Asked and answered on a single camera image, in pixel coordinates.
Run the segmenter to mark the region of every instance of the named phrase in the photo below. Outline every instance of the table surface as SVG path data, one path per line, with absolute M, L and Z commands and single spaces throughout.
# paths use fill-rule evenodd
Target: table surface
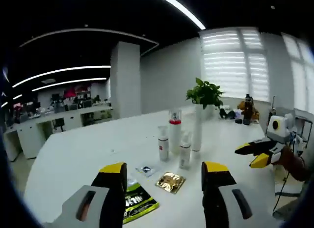
M 182 129 L 192 130 L 191 108 L 183 110 L 182 119 Z M 52 222 L 61 214 L 63 202 L 81 186 L 90 185 L 99 169 L 126 162 L 128 174 L 160 203 L 160 208 L 126 227 L 205 227 L 201 162 L 212 161 L 226 165 L 236 182 L 254 190 L 256 199 L 271 212 L 275 198 L 272 167 L 251 169 L 252 155 L 234 153 L 238 146 L 264 137 L 259 124 L 245 126 L 218 118 L 203 123 L 201 151 L 192 152 L 190 168 L 182 170 L 176 156 L 170 155 L 167 163 L 159 161 L 157 126 L 167 125 L 167 120 L 168 111 L 162 111 L 52 135 L 30 171 L 26 204 L 40 222 Z M 161 170 L 146 178 L 135 170 L 144 162 L 160 165 Z M 155 186 L 166 171 L 186 177 L 176 195 Z
M 71 110 L 71 111 L 67 111 L 67 112 L 60 112 L 60 113 L 56 113 L 56 114 L 49 114 L 46 116 L 29 119 L 25 122 L 22 122 L 21 124 L 14 124 L 12 127 L 8 127 L 8 129 L 5 131 L 5 134 L 16 131 L 17 129 L 19 129 L 20 127 L 23 127 L 24 125 L 40 124 L 43 122 L 56 120 L 58 118 L 63 118 L 66 115 L 86 114 L 86 113 L 111 110 L 111 109 L 112 109 L 112 107 L 110 107 L 108 105 L 98 105 L 98 106 L 92 106 L 90 108 L 83 108 L 83 109 Z

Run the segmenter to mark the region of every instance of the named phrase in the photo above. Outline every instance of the cable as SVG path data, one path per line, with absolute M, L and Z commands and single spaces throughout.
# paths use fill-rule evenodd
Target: cable
M 280 197 L 281 197 L 282 191 L 283 191 L 283 189 L 284 189 L 284 186 L 286 185 L 286 182 L 287 182 L 287 180 L 288 180 L 289 175 L 290 175 L 290 172 L 288 172 L 288 175 L 286 176 L 286 180 L 285 180 L 285 182 L 284 182 L 284 184 L 283 184 L 283 186 L 282 186 L 282 188 L 281 188 L 281 191 L 280 191 L 280 193 L 279 193 L 279 197 L 278 197 L 278 199 L 277 199 L 277 202 L 276 202 L 276 204 L 275 204 L 275 206 L 274 206 L 273 212 L 276 210 L 276 207 L 277 207 L 277 205 L 278 205 L 278 203 L 279 203 L 279 199 L 280 199 Z

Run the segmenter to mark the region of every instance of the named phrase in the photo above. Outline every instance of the white table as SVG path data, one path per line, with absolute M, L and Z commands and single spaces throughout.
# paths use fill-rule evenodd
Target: white table
M 80 128 L 83 126 L 81 115 L 112 109 L 108 105 L 98 105 L 90 108 L 78 109 L 43 117 L 30 119 L 21 124 L 14 124 L 3 134 L 5 149 L 10 161 L 17 157 L 20 147 L 27 159 L 35 158 L 45 144 L 47 137 L 52 134 L 51 121 L 63 118 L 64 130 Z M 45 133 L 45 123 L 49 124 L 50 133 Z
M 183 112 L 183 129 L 192 129 L 193 114 L 189 111 Z M 252 155 L 234 153 L 238 146 L 264 136 L 258 124 L 245 126 L 222 119 L 204 123 L 202 149 L 192 153 L 190 169 L 181 170 L 177 157 L 171 156 L 167 163 L 159 161 L 157 126 L 167 124 L 167 120 L 168 111 L 162 111 L 51 136 L 32 166 L 26 204 L 40 222 L 52 222 L 60 215 L 63 202 L 81 186 L 90 185 L 99 169 L 124 161 L 128 174 L 160 203 L 160 208 L 125 227 L 205 227 L 201 162 L 212 161 L 226 165 L 238 184 L 255 190 L 256 199 L 271 212 L 275 187 L 272 167 L 251 169 Z M 135 171 L 143 162 L 158 163 L 162 169 L 146 178 Z M 155 186 L 166 171 L 186 177 L 176 195 Z

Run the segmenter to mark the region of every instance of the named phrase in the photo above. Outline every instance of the green leaves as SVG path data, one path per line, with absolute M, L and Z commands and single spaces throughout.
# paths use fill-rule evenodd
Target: green leaves
M 215 105 L 217 107 L 223 105 L 219 99 L 223 92 L 219 91 L 220 86 L 209 83 L 208 81 L 202 81 L 196 78 L 197 86 L 193 89 L 189 89 L 186 92 L 186 99 L 191 99 L 193 104 L 202 104 L 203 109 L 207 105 Z

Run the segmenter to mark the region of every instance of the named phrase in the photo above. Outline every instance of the gold packet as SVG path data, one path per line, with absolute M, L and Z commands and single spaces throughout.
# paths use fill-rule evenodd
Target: gold packet
M 157 182 L 156 185 L 165 191 L 176 194 L 181 188 L 182 184 L 185 182 L 185 177 L 166 172 Z

